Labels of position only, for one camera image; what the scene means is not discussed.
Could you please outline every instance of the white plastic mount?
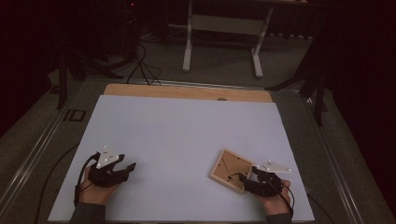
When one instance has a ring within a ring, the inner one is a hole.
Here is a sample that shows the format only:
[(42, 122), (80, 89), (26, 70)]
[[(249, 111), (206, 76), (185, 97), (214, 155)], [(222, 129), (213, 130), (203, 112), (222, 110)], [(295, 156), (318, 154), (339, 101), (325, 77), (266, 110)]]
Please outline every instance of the white plastic mount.
[(291, 173), (291, 169), (283, 166), (279, 163), (276, 163), (274, 161), (268, 160), (265, 164), (263, 165), (257, 165), (257, 169), (268, 172), (268, 173)]
[(96, 168), (103, 168), (113, 163), (114, 161), (117, 161), (119, 158), (119, 155), (115, 154), (113, 151), (105, 147), (104, 151), (100, 154), (99, 161), (96, 164)]

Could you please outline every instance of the wooden edge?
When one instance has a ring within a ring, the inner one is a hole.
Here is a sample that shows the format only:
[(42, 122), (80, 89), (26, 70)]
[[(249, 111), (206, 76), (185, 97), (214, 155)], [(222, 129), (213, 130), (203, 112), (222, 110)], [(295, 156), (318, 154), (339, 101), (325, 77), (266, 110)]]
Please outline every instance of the wooden edge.
[(181, 98), (197, 100), (227, 100), (272, 103), (268, 91), (213, 89), (204, 87), (147, 86), (132, 84), (109, 84), (104, 95)]
[[(229, 150), (229, 149), (227, 149), (227, 148), (224, 148), (224, 149), (221, 151), (221, 153), (220, 153), (218, 159), (216, 160), (216, 163), (215, 163), (215, 165), (213, 166), (212, 171), (210, 172), (209, 178), (212, 179), (212, 180), (214, 180), (214, 181), (216, 181), (217, 183), (221, 184), (222, 186), (224, 186), (224, 187), (226, 187), (226, 188), (232, 189), (233, 191), (235, 191), (235, 192), (237, 192), (237, 193), (243, 194), (243, 193), (245, 193), (245, 188), (244, 188), (244, 187), (242, 187), (242, 188), (240, 189), (240, 188), (238, 188), (238, 187), (236, 187), (236, 186), (234, 186), (234, 185), (229, 184), (228, 182), (224, 181), (223, 179), (221, 179), (221, 178), (219, 178), (218, 176), (215, 175), (215, 172), (216, 172), (216, 170), (217, 170), (217, 168), (218, 168), (219, 162), (220, 162), (220, 160), (221, 160), (221, 158), (223, 157), (223, 155), (224, 155), (225, 152), (229, 152), (229, 153), (235, 155), (236, 157), (242, 159), (243, 161), (247, 161), (248, 163), (250, 163), (250, 167), (254, 165), (254, 162), (253, 162), (253, 161), (248, 160), (248, 159), (246, 159), (246, 158), (244, 158), (244, 157), (242, 157), (242, 156), (240, 156), (240, 155), (238, 155), (238, 154), (232, 152), (231, 150)], [(250, 178), (251, 173), (252, 173), (252, 172), (251, 172), (251, 168), (250, 168), (249, 171), (247, 172), (247, 179)]]

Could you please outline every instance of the table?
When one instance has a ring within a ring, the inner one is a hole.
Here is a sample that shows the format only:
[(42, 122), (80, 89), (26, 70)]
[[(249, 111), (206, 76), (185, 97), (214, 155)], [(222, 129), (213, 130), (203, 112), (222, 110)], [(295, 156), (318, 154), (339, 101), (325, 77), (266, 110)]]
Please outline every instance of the table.
[[(213, 101), (219, 98), (228, 101)], [(71, 217), (70, 195), (80, 166), (103, 146), (125, 154), (124, 166), (137, 162), (129, 181), (108, 203), (110, 221), (264, 221), (253, 195), (240, 195), (209, 178), (225, 147), (255, 161), (272, 154), (273, 161), (287, 164), (292, 175), (279, 176), (293, 183), (294, 220), (313, 220), (289, 141), (271, 102), (266, 91), (109, 85), (92, 113), (49, 221), (66, 222)]]
[[(296, 3), (295, 0), (269, 0), (262, 1), (270, 3), (270, 6), (266, 9), (265, 19), (263, 21), (258, 20), (246, 20), (236, 18), (224, 18), (217, 16), (206, 16), (198, 15), (192, 12), (192, 0), (189, 2), (189, 17), (187, 21), (187, 44), (184, 53), (183, 71), (190, 71), (191, 64), (191, 35), (192, 30), (207, 30), (215, 32), (234, 33), (242, 35), (257, 35), (258, 42), (254, 48), (251, 49), (251, 56), (254, 65), (254, 70), (257, 78), (262, 78), (262, 65), (260, 63), (259, 52), (262, 47), (262, 41), (264, 40), (271, 15), (274, 11), (273, 3)], [(299, 1), (299, 3), (306, 3), (305, 0)]]

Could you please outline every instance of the sleeve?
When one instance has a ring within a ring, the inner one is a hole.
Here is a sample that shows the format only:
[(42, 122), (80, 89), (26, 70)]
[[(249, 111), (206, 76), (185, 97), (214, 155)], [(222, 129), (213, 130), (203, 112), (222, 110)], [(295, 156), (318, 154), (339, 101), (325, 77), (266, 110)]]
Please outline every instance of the sleeve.
[(290, 214), (278, 214), (267, 217), (268, 224), (291, 224)]
[(70, 224), (105, 224), (106, 207), (95, 203), (79, 203)]

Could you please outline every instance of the wooden picture frame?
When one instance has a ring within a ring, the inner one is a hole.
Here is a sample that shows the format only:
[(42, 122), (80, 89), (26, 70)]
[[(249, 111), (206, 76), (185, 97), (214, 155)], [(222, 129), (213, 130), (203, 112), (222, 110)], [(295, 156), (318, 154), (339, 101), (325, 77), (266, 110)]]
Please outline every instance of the wooden picture frame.
[(245, 188), (244, 184), (239, 180), (238, 173), (250, 178), (252, 165), (254, 165), (253, 161), (224, 148), (209, 177), (221, 185), (243, 194)]

